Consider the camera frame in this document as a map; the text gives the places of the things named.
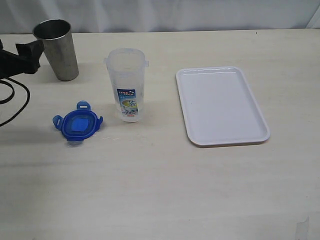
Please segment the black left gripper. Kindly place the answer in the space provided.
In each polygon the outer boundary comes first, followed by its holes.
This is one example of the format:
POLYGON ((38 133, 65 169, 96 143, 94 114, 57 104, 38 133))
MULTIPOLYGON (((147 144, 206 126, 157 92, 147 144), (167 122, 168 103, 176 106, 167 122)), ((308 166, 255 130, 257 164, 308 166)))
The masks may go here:
POLYGON ((41 40, 30 43, 16 43, 17 54, 4 50, 0 41, 0 79, 19 74, 35 74, 40 68, 40 57, 44 52, 41 40))

